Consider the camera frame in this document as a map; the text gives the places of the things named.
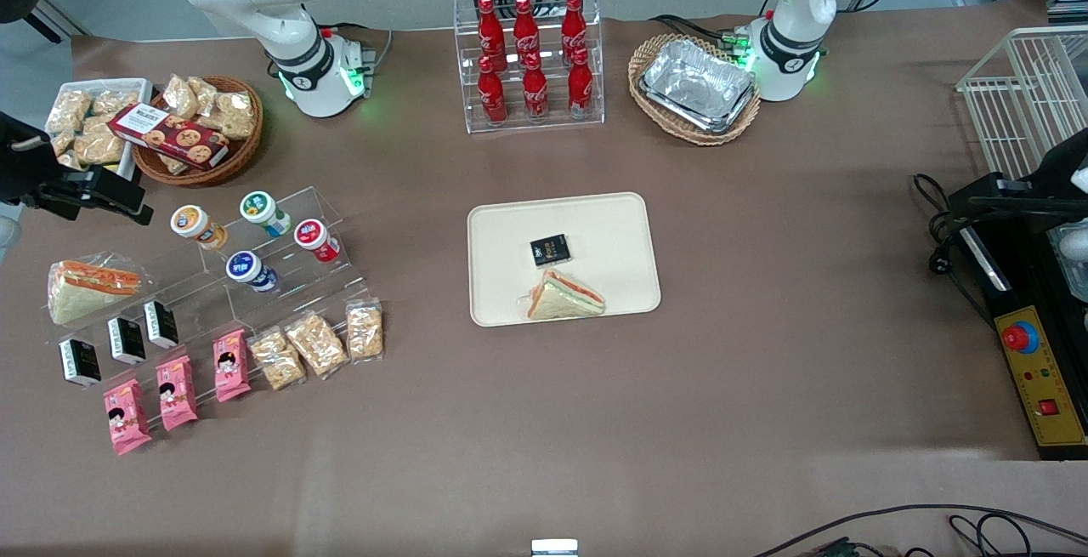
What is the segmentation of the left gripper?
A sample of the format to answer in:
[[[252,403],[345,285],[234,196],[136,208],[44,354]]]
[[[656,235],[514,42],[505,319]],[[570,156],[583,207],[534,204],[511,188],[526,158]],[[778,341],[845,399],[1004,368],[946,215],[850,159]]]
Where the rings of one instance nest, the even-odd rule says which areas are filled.
[[[969,205],[1017,215],[1085,219],[1087,201],[1080,200],[1085,191],[1074,182],[1075,174],[1085,168],[1085,154],[1087,128],[1058,143],[1044,154],[1039,166],[1023,178],[1029,184],[1028,197],[972,196]]]

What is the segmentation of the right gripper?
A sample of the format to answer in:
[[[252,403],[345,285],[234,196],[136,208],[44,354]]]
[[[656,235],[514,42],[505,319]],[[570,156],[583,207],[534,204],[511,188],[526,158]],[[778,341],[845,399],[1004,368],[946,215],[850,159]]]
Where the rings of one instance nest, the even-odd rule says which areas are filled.
[[[23,196],[36,191],[36,208],[60,219],[77,220],[82,209],[98,209],[148,226],[153,208],[145,203],[146,190],[139,182],[126,180],[108,168],[89,168],[81,173],[75,190],[38,189],[61,178],[52,144],[44,131],[1,112],[1,201],[18,205]]]

